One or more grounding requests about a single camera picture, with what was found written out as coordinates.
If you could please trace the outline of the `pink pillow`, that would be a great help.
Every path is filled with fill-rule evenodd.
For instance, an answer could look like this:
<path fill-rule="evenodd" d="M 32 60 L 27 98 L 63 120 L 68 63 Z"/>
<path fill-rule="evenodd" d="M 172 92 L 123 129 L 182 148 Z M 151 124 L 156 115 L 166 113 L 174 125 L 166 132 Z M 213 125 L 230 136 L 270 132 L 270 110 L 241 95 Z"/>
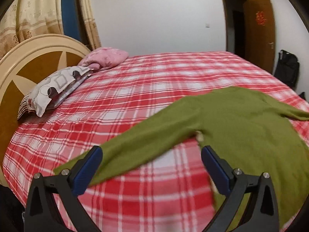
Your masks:
<path fill-rule="evenodd" d="M 129 57 L 128 52 L 110 47 L 100 47 L 86 55 L 78 64 L 94 72 L 109 70 L 123 63 Z"/>

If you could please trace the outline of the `green knit sweater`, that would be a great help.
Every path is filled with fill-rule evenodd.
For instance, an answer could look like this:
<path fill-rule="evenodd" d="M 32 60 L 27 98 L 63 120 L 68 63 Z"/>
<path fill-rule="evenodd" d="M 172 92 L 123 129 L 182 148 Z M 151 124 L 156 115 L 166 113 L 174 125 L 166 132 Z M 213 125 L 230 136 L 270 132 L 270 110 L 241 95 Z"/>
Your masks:
<path fill-rule="evenodd" d="M 92 187 L 128 174 L 194 139 L 248 174 L 270 173 L 283 227 L 308 194 L 308 111 L 269 94 L 227 87 L 188 95 L 100 144 Z M 54 169 L 72 168 L 86 151 Z"/>

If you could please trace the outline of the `red white plaid bedspread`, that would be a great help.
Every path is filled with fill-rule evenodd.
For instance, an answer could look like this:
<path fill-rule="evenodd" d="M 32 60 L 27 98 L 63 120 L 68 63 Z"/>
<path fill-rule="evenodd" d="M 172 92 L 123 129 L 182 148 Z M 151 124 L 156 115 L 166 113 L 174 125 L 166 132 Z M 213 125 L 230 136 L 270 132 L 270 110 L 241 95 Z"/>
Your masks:
<path fill-rule="evenodd" d="M 55 111 L 15 132 L 4 176 L 25 204 L 32 177 L 125 132 L 174 101 L 245 87 L 308 111 L 308 103 L 270 73 L 229 52 L 128 58 L 94 73 Z M 214 190 L 194 139 L 128 174 L 86 190 L 80 202 L 103 231 L 200 231 L 214 215 Z"/>

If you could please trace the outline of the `grey patterned pillow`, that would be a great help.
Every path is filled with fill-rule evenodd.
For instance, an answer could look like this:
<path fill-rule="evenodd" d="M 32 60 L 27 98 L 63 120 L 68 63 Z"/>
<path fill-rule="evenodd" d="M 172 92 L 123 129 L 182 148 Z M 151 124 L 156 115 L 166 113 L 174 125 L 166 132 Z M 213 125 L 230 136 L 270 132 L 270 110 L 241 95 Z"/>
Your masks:
<path fill-rule="evenodd" d="M 52 73 L 24 96 L 17 118 L 26 113 L 36 113 L 42 117 L 46 111 L 57 108 L 92 73 L 92 69 L 82 66 L 67 67 Z"/>

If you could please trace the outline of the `beige curtain left panel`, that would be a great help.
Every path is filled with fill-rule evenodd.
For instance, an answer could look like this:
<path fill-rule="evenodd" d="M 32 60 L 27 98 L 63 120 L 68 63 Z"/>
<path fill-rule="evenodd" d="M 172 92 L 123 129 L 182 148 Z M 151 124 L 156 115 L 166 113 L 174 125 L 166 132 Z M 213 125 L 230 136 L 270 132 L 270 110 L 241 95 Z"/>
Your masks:
<path fill-rule="evenodd" d="M 1 57 L 31 37 L 64 34 L 61 0 L 14 0 L 1 19 Z"/>

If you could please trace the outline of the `brown wooden door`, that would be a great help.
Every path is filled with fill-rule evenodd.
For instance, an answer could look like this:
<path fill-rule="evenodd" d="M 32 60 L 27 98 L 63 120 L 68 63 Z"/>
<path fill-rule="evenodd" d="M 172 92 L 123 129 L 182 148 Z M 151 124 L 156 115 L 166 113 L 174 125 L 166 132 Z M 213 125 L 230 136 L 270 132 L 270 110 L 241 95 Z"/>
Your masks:
<path fill-rule="evenodd" d="M 275 20 L 271 0 L 246 0 L 244 58 L 259 68 L 273 72 L 275 58 Z"/>

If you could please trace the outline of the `cream brown headboard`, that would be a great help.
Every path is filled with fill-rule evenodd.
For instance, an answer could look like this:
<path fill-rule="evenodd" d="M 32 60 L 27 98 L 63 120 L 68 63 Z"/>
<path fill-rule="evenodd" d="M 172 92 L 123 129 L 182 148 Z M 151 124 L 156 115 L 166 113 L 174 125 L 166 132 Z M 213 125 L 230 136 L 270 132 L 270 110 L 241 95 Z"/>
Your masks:
<path fill-rule="evenodd" d="M 90 52 L 81 42 L 58 34 L 29 38 L 1 59 L 1 185 L 23 195 L 37 172 L 54 169 L 85 152 L 81 136 L 88 115 L 82 112 L 85 88 L 79 87 L 58 108 L 38 117 L 18 117 L 24 96 L 57 70 L 76 66 Z"/>

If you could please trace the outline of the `beige curtain panel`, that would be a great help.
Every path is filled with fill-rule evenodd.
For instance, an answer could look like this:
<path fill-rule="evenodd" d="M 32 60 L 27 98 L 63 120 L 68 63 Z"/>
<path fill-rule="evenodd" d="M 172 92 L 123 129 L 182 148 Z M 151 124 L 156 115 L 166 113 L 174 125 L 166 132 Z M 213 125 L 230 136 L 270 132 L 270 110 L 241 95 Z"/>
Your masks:
<path fill-rule="evenodd" d="M 31 37 L 64 34 L 61 0 L 14 0 L 1 19 L 1 57 Z"/>
<path fill-rule="evenodd" d="M 93 16 L 92 6 L 90 0 L 79 0 L 82 11 L 82 18 L 84 21 L 86 34 L 93 50 L 101 47 L 97 25 Z"/>

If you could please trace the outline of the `beige curtain right panel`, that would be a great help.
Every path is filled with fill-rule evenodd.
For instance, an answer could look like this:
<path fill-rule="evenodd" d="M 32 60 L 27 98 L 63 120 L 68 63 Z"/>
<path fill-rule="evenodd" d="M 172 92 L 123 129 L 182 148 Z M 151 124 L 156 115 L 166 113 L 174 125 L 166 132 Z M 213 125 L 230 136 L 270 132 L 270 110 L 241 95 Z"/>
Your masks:
<path fill-rule="evenodd" d="M 93 50 L 101 47 L 97 25 L 93 16 L 92 6 L 90 0 L 79 0 L 82 11 L 82 18 L 84 21 L 86 34 Z"/>

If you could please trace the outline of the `black bag by wall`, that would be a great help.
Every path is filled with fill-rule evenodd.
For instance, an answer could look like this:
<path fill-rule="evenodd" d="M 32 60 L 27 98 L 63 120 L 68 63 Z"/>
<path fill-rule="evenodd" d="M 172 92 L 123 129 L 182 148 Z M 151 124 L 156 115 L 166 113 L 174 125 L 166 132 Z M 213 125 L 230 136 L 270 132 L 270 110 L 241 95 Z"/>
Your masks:
<path fill-rule="evenodd" d="M 295 90 L 299 78 L 300 63 L 293 53 L 281 50 L 274 77 Z"/>

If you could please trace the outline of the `dark window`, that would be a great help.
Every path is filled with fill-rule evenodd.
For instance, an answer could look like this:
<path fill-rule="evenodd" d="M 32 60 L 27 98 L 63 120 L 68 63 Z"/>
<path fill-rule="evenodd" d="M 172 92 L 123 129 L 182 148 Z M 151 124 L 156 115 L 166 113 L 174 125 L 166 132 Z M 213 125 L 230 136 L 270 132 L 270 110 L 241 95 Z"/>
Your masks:
<path fill-rule="evenodd" d="M 61 0 L 61 10 L 64 34 L 81 41 L 76 0 Z"/>

